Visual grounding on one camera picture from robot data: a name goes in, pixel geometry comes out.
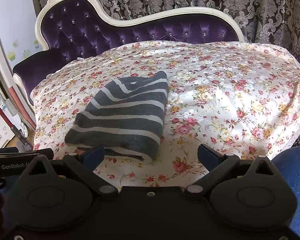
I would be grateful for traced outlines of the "grey white striped cardigan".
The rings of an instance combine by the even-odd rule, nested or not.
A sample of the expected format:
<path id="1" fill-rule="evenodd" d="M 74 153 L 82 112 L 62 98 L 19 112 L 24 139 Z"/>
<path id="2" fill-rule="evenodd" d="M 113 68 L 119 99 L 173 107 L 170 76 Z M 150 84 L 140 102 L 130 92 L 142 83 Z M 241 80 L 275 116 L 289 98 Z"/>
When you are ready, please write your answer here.
<path id="1" fill-rule="evenodd" d="M 153 77 L 114 79 L 91 98 L 65 136 L 79 150 L 100 146 L 105 155 L 153 161 L 164 130 L 168 79 Z"/>

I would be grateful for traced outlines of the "floral quilted bedspread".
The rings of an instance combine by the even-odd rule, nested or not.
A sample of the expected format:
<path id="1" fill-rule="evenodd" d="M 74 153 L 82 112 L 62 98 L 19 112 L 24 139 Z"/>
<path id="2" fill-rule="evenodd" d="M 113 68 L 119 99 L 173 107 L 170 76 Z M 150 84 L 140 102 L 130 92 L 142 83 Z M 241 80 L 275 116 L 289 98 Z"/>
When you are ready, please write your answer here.
<path id="1" fill-rule="evenodd" d="M 157 156 L 113 153 L 96 169 L 115 187 L 186 186 L 207 173 L 197 149 L 206 144 L 242 159 L 274 158 L 300 135 L 300 63 L 270 44 L 169 41 L 135 42 L 54 70 L 32 90 L 34 148 L 56 159 L 76 153 L 66 136 L 95 95 L 110 99 L 107 84 L 125 91 L 123 79 L 153 79 L 164 72 L 169 86 Z"/>

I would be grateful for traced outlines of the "blue trousers leg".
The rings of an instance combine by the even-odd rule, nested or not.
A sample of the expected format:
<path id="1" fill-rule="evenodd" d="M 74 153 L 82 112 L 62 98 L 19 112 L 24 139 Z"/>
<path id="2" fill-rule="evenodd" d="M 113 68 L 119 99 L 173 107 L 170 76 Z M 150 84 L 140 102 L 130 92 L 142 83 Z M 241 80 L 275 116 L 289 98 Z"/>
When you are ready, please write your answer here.
<path id="1" fill-rule="evenodd" d="M 297 198 L 298 206 L 290 228 L 300 237 L 300 146 L 281 152 L 272 159 L 272 163 Z"/>

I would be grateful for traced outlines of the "white door with stickers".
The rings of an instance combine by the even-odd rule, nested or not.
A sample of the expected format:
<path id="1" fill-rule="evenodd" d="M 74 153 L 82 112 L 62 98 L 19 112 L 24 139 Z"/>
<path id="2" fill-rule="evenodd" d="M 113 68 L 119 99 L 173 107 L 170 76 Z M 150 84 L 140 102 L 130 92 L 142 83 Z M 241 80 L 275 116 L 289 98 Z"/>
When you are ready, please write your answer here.
<path id="1" fill-rule="evenodd" d="M 13 79 L 13 68 L 32 54 L 42 50 L 34 25 L 39 8 L 34 0 L 0 0 L 0 74 L 11 101 L 30 128 L 36 127 L 32 108 Z"/>

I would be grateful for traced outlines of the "purple tufted chaise sofa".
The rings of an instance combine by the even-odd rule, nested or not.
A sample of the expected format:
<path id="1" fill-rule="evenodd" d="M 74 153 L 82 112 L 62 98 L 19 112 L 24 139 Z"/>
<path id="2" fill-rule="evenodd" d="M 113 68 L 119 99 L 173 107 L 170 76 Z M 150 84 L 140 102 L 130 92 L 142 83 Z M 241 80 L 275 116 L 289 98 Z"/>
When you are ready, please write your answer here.
<path id="1" fill-rule="evenodd" d="M 244 41 L 235 20 L 218 9 L 184 7 L 117 20 L 105 12 L 99 0 L 49 0 L 37 16 L 34 32 L 42 50 L 13 68 L 13 79 L 29 105 L 34 87 L 79 57 L 97 56 L 141 41 Z"/>

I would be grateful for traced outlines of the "red handled vacuum cleaner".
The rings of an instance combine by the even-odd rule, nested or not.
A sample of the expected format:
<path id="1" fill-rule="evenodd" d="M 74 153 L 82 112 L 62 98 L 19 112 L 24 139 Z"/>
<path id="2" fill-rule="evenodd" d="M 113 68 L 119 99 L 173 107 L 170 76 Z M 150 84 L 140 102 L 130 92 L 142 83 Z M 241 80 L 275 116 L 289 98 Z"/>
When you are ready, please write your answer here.
<path id="1" fill-rule="evenodd" d="M 19 139 L 21 142 L 23 151 L 30 151 L 32 150 L 32 146 L 30 142 L 21 134 L 21 132 L 14 126 L 14 124 L 9 120 L 9 118 L 5 115 L 3 110 L 0 107 L 0 116 L 6 122 L 7 126 L 13 132 L 13 134 Z"/>

